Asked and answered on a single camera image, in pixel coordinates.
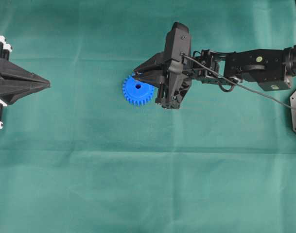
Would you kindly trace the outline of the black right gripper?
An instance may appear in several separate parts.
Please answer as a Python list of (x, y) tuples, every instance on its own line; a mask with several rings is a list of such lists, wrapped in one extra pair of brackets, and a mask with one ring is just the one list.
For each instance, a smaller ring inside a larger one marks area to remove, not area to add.
[(165, 109), (179, 109), (184, 98), (181, 92), (187, 92), (191, 85), (187, 82), (183, 86), (188, 77), (183, 74), (188, 66), (184, 56), (191, 54), (191, 38), (189, 28), (175, 22), (167, 33), (164, 52), (156, 53), (133, 70), (135, 80), (159, 88), (156, 103)]

